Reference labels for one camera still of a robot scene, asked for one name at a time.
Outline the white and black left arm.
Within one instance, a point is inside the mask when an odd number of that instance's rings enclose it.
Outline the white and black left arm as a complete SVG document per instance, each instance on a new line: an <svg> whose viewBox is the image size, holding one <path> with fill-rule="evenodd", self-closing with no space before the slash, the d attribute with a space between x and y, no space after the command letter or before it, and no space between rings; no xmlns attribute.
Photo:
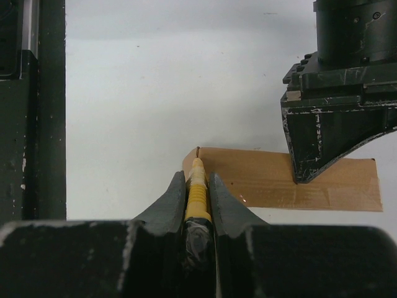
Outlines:
<svg viewBox="0 0 397 298"><path fill-rule="evenodd" d="M317 50L283 78L293 179L396 130L396 2L315 1Z"/></svg>

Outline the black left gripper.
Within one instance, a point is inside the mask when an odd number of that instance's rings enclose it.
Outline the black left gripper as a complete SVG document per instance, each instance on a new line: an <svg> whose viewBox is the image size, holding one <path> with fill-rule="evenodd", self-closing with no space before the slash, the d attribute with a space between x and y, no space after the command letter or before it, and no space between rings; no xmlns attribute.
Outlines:
<svg viewBox="0 0 397 298"><path fill-rule="evenodd" d="M395 61L324 66L314 52L291 67L283 84L282 125L297 184L311 182L349 153L396 131ZM344 105L358 106L336 107Z"/></svg>

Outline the brown cardboard express box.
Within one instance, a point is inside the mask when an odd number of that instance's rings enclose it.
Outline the brown cardboard express box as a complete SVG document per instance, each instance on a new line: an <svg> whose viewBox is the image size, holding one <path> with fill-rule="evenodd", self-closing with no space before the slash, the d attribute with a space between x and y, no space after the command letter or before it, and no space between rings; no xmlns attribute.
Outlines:
<svg viewBox="0 0 397 298"><path fill-rule="evenodd" d="M343 158L308 184L293 182L287 153L197 147L183 160L188 173L200 158L248 207L381 212L380 183L373 159Z"/></svg>

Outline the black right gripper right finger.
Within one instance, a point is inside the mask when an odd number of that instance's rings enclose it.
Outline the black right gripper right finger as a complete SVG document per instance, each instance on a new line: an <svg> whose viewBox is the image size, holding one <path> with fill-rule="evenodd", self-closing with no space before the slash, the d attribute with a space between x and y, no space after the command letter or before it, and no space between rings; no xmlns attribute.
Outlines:
<svg viewBox="0 0 397 298"><path fill-rule="evenodd" d="M395 297L396 244L366 226L270 224L210 175L222 297Z"/></svg>

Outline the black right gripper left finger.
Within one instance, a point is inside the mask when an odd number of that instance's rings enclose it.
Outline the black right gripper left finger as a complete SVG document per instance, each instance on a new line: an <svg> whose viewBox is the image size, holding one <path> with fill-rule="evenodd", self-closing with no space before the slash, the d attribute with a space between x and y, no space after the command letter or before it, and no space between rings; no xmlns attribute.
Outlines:
<svg viewBox="0 0 397 298"><path fill-rule="evenodd" d="M32 220L1 228L2 297L177 297L185 177L130 220Z"/></svg>

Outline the yellow utility knife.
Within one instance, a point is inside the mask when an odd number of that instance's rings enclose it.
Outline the yellow utility knife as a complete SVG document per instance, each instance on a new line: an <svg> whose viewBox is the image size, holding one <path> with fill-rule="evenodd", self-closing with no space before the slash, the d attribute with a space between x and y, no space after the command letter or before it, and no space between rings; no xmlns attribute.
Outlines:
<svg viewBox="0 0 397 298"><path fill-rule="evenodd" d="M212 216L203 161L192 160L187 180L187 206L183 229L182 266L188 273L204 272L213 261Z"/></svg>

